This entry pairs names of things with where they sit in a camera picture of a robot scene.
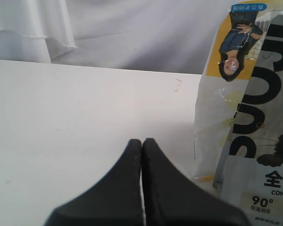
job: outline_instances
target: black rubber tip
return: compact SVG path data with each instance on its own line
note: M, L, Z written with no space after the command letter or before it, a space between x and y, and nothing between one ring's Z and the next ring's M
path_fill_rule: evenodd
M46 226L142 226L142 144L130 140L108 174L90 190L56 208Z
M250 226L244 213L198 188L147 139L142 150L142 187L148 226Z

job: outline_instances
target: white fabric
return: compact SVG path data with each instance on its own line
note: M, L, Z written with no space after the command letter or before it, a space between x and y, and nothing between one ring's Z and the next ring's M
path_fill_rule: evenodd
M0 0L0 59L202 73L239 1Z

